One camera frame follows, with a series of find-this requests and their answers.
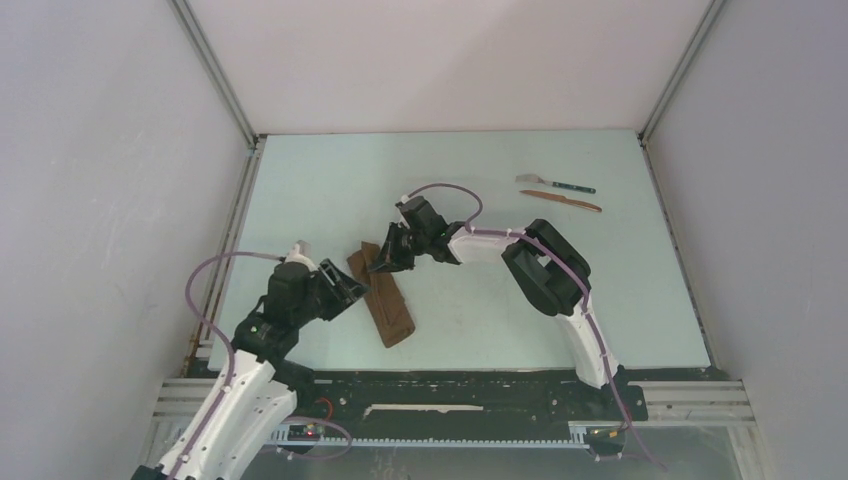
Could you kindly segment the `brown wooden knife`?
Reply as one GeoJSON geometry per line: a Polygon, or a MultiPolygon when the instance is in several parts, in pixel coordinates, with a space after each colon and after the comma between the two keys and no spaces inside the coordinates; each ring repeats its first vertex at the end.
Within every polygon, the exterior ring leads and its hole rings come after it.
{"type": "Polygon", "coordinates": [[[582,209],[589,210],[589,211],[592,211],[592,212],[595,212],[595,213],[602,213],[603,212],[603,209],[598,205],[595,205],[595,204],[592,204],[592,203],[589,203],[589,202],[585,202],[585,201],[581,201],[581,200],[571,199],[571,198],[568,198],[564,195],[553,194],[553,193],[548,193],[548,192],[543,192],[543,191],[536,191],[536,190],[520,190],[520,193],[525,195],[525,196],[543,199],[543,200],[556,202],[556,203],[560,203],[560,204],[564,204],[564,205],[569,205],[569,206],[573,206],[573,207],[577,207],[577,208],[582,208],[582,209]]]}

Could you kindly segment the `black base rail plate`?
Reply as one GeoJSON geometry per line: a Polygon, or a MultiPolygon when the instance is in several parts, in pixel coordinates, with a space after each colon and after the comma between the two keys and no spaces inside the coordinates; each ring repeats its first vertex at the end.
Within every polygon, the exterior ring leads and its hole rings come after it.
{"type": "Polygon", "coordinates": [[[328,419],[356,441],[567,441],[579,423],[647,417],[643,391],[621,372],[601,389],[572,370],[317,371],[317,397],[297,416],[328,419]]]}

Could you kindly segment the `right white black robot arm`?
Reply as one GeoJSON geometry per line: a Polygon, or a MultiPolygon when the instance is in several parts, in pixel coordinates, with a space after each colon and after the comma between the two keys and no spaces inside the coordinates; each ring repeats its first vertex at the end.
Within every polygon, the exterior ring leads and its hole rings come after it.
{"type": "Polygon", "coordinates": [[[371,272],[408,271],[420,256],[452,265],[503,263],[532,307],[564,323],[577,377],[586,384],[585,411],[606,418],[620,407],[613,383],[619,363],[595,319],[591,268],[552,224],[537,219],[524,229],[494,230],[449,223],[422,196],[403,198],[396,208],[400,220],[390,224],[371,272]]]}

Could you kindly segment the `left aluminium corner post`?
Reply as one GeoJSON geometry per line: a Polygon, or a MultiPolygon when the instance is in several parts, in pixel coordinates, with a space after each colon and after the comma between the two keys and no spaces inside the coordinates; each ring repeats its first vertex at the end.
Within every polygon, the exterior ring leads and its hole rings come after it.
{"type": "Polygon", "coordinates": [[[194,49],[200,64],[206,71],[213,88],[223,101],[225,109],[245,140],[246,145],[250,149],[255,149],[259,141],[259,135],[248,120],[247,114],[194,8],[187,0],[170,0],[168,4],[183,29],[189,44],[194,49]]]}

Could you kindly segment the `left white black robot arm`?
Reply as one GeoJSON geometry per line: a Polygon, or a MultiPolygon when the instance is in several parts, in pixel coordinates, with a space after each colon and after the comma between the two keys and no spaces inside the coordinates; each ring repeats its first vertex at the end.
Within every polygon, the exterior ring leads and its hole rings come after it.
{"type": "Polygon", "coordinates": [[[198,412],[171,449],[136,479],[238,479],[271,433],[316,403],[312,369],[288,360],[301,330],[332,321],[366,296],[369,286],[332,261],[313,261],[305,242],[275,257],[266,292],[232,336],[212,326],[227,359],[198,412]]]}

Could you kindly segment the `aluminium frame profile front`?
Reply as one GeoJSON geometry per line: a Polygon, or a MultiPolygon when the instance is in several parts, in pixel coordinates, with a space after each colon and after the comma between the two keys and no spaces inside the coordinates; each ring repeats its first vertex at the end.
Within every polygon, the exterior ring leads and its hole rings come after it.
{"type": "Polygon", "coordinates": [[[756,424],[744,384],[728,381],[636,381],[652,427],[751,427],[756,424]]]}

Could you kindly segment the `brown cloth napkin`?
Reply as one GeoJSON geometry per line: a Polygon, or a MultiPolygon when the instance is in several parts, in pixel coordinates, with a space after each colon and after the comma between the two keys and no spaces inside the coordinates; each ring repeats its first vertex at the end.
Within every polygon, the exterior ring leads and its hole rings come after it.
{"type": "Polygon", "coordinates": [[[416,325],[394,277],[368,269],[379,250],[374,243],[361,242],[347,264],[353,278],[369,287],[364,300],[383,346],[391,349],[413,335],[416,325]]]}

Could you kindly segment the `right aluminium corner post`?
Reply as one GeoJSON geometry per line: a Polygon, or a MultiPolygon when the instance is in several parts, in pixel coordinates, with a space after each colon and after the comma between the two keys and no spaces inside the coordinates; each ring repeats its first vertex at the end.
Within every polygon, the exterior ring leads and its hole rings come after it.
{"type": "Polygon", "coordinates": [[[675,64],[659,97],[654,103],[647,120],[638,134],[640,144],[646,148],[656,132],[665,113],[673,102],[677,92],[683,85],[689,71],[696,62],[702,48],[707,43],[710,34],[718,23],[720,16],[729,4],[727,0],[711,0],[701,16],[694,32],[675,64]]]}

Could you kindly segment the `aluminium corner post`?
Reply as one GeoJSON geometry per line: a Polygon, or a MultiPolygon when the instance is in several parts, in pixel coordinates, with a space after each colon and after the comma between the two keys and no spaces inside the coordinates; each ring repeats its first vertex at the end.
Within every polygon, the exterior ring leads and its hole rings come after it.
{"type": "Polygon", "coordinates": [[[647,120],[638,134],[640,144],[646,148],[656,132],[665,113],[673,102],[677,92],[683,85],[689,71],[696,62],[702,48],[707,43],[710,34],[718,23],[720,16],[729,4],[727,0],[711,0],[701,16],[694,32],[675,64],[659,97],[654,103],[647,120]]]}
{"type": "Polygon", "coordinates": [[[206,71],[213,88],[223,101],[225,109],[245,140],[246,145],[250,149],[255,149],[259,141],[259,135],[248,120],[247,114],[194,8],[187,0],[170,0],[168,4],[183,29],[189,44],[194,49],[200,64],[206,71]]]}

